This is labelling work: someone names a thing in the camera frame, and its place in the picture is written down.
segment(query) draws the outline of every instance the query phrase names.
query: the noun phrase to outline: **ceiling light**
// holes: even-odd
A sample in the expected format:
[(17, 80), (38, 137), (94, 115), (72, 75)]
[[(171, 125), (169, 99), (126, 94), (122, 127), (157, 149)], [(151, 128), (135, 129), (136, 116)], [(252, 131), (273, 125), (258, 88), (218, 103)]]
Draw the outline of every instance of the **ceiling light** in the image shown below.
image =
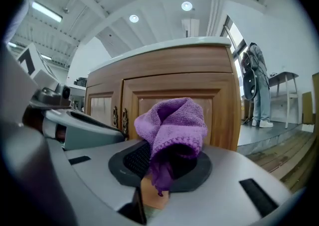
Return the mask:
[(44, 59), (52, 60), (52, 58), (51, 58), (51, 57), (45, 56), (45, 55), (43, 55), (43, 54), (41, 54), (41, 56), (42, 56)]
[(11, 46), (11, 47), (16, 47), (16, 44), (11, 43), (11, 42), (9, 42), (8, 45)]
[(57, 15), (55, 12), (52, 12), (51, 10), (47, 9), (45, 6), (37, 3), (37, 2), (32, 2), (32, 7), (38, 11), (40, 11), (41, 13), (47, 15), (48, 17), (56, 20), (57, 22), (61, 22), (62, 17)]
[(139, 21), (139, 17), (137, 15), (135, 15), (135, 14), (132, 14), (130, 16), (130, 21), (131, 22), (138, 22)]
[(182, 8), (184, 11), (190, 11), (190, 10), (192, 10), (193, 5), (191, 4), (191, 2), (185, 1), (185, 2), (183, 2), (183, 4), (181, 5), (181, 8)]

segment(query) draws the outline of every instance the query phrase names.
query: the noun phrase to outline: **gray floor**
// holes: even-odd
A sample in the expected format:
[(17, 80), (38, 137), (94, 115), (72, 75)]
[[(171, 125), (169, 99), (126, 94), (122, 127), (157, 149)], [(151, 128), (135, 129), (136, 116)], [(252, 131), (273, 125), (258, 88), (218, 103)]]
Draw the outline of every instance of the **gray floor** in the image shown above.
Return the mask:
[(274, 127), (272, 128), (259, 128), (252, 127), (251, 121), (248, 124), (240, 126), (238, 146), (256, 143), (261, 140), (265, 140), (274, 136), (278, 136), (298, 126), (298, 124), (290, 123), (288, 128), (285, 129), (284, 122), (274, 121)]

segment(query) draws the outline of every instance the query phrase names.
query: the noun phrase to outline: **black slot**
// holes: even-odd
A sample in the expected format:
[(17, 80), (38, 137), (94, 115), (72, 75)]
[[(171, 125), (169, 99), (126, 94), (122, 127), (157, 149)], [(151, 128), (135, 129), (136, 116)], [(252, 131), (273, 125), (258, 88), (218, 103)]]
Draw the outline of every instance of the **black slot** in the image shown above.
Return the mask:
[(239, 181), (250, 200), (253, 202), (262, 217), (267, 216), (278, 205), (268, 196), (268, 194), (256, 183), (254, 179)]
[(91, 158), (89, 156), (84, 155), (84, 156), (81, 156), (81, 157), (69, 159), (69, 162), (70, 162), (71, 165), (74, 165), (74, 164), (78, 164), (78, 163), (81, 163), (81, 162), (88, 161), (90, 159)]

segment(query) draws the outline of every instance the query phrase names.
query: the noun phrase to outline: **white countertop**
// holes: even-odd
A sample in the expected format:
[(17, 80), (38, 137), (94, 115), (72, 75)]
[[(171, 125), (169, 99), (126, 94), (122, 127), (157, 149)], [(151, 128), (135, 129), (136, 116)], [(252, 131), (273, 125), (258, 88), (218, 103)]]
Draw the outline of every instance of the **white countertop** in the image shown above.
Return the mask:
[(152, 52), (164, 48), (170, 48), (170, 47), (176, 47), (181, 45), (197, 45), (197, 44), (214, 44), (214, 45), (226, 45), (231, 46), (231, 42), (229, 38), (226, 37), (188, 37), (188, 38), (181, 38), (181, 39), (174, 39), (174, 40), (168, 40), (156, 44), (146, 45), (137, 49), (134, 49), (132, 51), (126, 52), (124, 54), (121, 54), (117, 57), (114, 57), (110, 60), (107, 60), (103, 62), (102, 64), (99, 64), (95, 68), (91, 69), (90, 73), (92, 73), (95, 70), (98, 70), (100, 68), (103, 68), (104, 66), (110, 65), (114, 62), (133, 57), (142, 53)]

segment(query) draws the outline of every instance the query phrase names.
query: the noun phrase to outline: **purple towel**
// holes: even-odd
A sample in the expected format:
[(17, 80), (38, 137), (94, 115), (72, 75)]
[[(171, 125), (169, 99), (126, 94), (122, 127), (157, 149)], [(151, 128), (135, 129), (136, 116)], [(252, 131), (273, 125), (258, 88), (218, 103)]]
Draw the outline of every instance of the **purple towel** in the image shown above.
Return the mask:
[(150, 173), (152, 184), (162, 196), (173, 183), (174, 175), (167, 159), (168, 147), (174, 153), (192, 159), (201, 151), (207, 136), (203, 109), (190, 98), (172, 99), (154, 105), (134, 122), (137, 134), (151, 145)]

